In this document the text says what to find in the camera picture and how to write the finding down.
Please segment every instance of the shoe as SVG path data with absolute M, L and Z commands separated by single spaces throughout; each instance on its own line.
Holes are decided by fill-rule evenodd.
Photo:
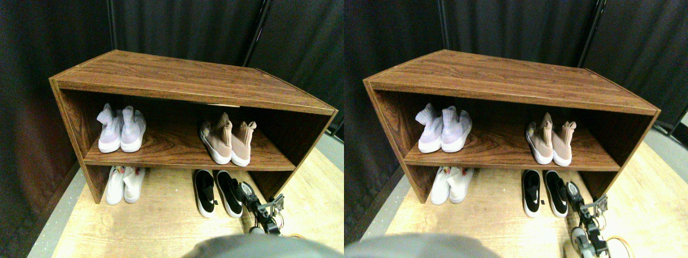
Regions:
M 573 139 L 574 129 L 576 129 L 576 122 L 566 122 L 561 126 L 561 131 L 559 133 L 552 133 L 554 160 L 559 166 L 568 166 L 571 164 L 573 157 L 571 152 L 571 139 Z
M 471 116 L 466 111 L 456 114 L 456 107 L 450 106 L 442 110 L 442 150 L 444 152 L 460 151 L 466 143 L 473 127 Z
M 418 139 L 418 149 L 422 153 L 437 151 L 442 146 L 442 118 L 428 103 L 421 112 L 416 115 L 416 121 L 425 126 Z
M 122 201 L 125 194 L 125 168 L 123 166 L 112 166 L 110 176 L 107 178 L 107 189 L 105 190 L 105 201 L 110 205 L 115 205 Z
M 110 153 L 120 148 L 122 143 L 122 110 L 112 111 L 110 103 L 105 104 L 98 114 L 98 121 L 103 124 L 98 139 L 98 149 L 102 153 Z
M 203 217 L 212 217 L 215 212 L 215 193 L 213 192 L 213 176 L 207 170 L 199 170 L 193 178 L 193 190 L 196 192 L 198 211 Z
M 449 191 L 449 200 L 455 204 L 463 202 L 466 199 L 466 194 L 469 192 L 469 184 L 473 178 L 474 169 L 458 169 L 458 173 L 449 176 L 447 182 L 451 187 Z
M 227 113 L 223 113 L 215 125 L 203 123 L 200 135 L 215 163 L 224 165 L 232 160 L 232 122 Z
M 552 212 L 557 217 L 566 217 L 568 214 L 568 203 L 566 202 L 567 194 L 563 180 L 556 171 L 550 170 L 545 173 L 544 181 L 547 195 L 550 196 Z
M 125 171 L 126 176 L 123 180 L 125 182 L 125 201 L 133 204 L 141 196 L 146 168 L 126 166 Z
M 523 209 L 528 217 L 537 217 L 540 211 L 540 173 L 526 170 L 522 181 Z
M 537 163 L 544 165 L 552 162 L 552 117 L 549 113 L 545 114 L 539 127 L 535 122 L 528 125 L 526 139 Z
M 242 122 L 236 135 L 232 135 L 232 163 L 237 166 L 246 166 L 251 162 L 251 140 L 256 122 L 246 124 Z
M 229 172 L 220 171 L 215 175 L 215 180 L 217 183 L 217 189 L 219 190 L 219 195 L 222 197 L 222 204 L 232 217 L 241 217 L 243 209 L 241 208 L 241 189 L 239 188 L 239 182 L 229 176 Z
M 437 170 L 435 182 L 432 184 L 432 190 L 430 190 L 430 202 L 432 202 L 432 204 L 440 205 L 449 199 L 450 188 L 447 179 L 449 179 L 452 173 L 458 173 L 458 168 L 441 166 Z
M 122 151 L 138 151 L 143 142 L 143 133 L 146 132 L 146 120 L 141 111 L 134 111 L 132 106 L 122 110 L 122 118 L 125 123 L 122 128 Z

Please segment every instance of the shelf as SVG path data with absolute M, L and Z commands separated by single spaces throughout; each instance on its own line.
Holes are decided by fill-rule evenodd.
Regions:
M 657 108 L 587 69 L 442 50 L 366 78 L 374 90 L 654 116 Z
M 293 171 L 295 166 L 263 133 L 256 129 L 251 142 L 248 166 L 232 162 L 215 163 L 201 141 L 198 128 L 190 124 L 150 122 L 141 149 L 125 153 L 121 149 L 101 153 L 98 137 L 84 157 L 84 163 L 101 166 L 143 166 L 172 169 L 225 169 L 241 171 Z
M 467 166 L 501 169 L 554 169 L 562 171 L 618 171 L 620 166 L 600 143 L 583 127 L 573 134 L 571 142 L 573 161 L 559 166 L 554 161 L 540 165 L 530 152 L 525 126 L 506 123 L 474 122 L 466 144 L 461 151 L 446 153 L 441 149 L 421 153 L 416 143 L 404 158 L 409 165 Z
M 59 89 L 333 115 L 335 109 L 261 70 L 113 50 L 52 78 Z

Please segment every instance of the wooden shoe rack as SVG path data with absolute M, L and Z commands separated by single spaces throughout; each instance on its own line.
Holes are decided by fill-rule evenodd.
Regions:
M 273 196 L 337 113 L 259 69 L 119 50 L 51 77 L 50 85 L 96 203 L 113 165 L 247 171 L 263 196 Z M 98 150 L 96 117 L 105 103 L 114 109 L 132 105 L 143 113 L 147 129 L 140 150 Z M 248 166 L 214 163 L 200 140 L 200 125 L 217 121 L 222 112 L 234 127 L 257 123 Z
M 377 116 L 418 199 L 425 203 L 437 166 L 578 171 L 593 196 L 612 185 L 660 110 L 588 69 L 441 50 L 363 80 Z M 473 128 L 464 148 L 421 153 L 427 103 L 466 110 Z M 554 127 L 575 121 L 573 161 L 535 162 L 526 125 L 552 115 Z

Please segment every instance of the gray fabric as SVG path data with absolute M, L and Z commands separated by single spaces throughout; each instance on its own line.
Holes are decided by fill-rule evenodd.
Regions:
M 202 241 L 183 256 L 190 257 L 343 257 L 322 244 L 274 235 L 228 235 Z
M 347 246 L 344 254 L 351 258 L 499 257 L 477 239 L 443 234 L 408 234 L 369 239 Z

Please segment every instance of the wooden floor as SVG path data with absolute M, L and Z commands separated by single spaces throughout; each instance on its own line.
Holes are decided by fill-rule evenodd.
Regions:
M 517 170 L 483 169 L 473 176 L 466 200 L 441 206 L 421 204 L 409 191 L 387 234 L 447 233 L 474 237 L 503 257 L 577 257 L 569 230 L 576 215 L 554 216 L 549 203 L 538 218 L 523 211 Z M 560 172 L 582 186 L 576 172 Z M 499 188 L 493 182 L 499 181 Z M 542 199 L 548 202 L 544 185 Z M 581 189 L 591 202 L 587 189 Z M 626 239 L 637 257 L 683 257 L 688 253 L 688 184 L 645 143 L 610 191 L 602 236 Z
M 135 204 L 95 204 L 84 187 L 53 257 L 179 257 L 205 239 L 245 233 L 253 223 L 245 209 L 241 219 L 229 217 L 222 206 L 213 218 L 200 215 L 192 173 L 153 169 Z M 246 172 L 230 174 L 257 189 Z M 282 192 L 283 235 L 303 235 L 342 252 L 343 182 L 343 172 L 314 149 Z

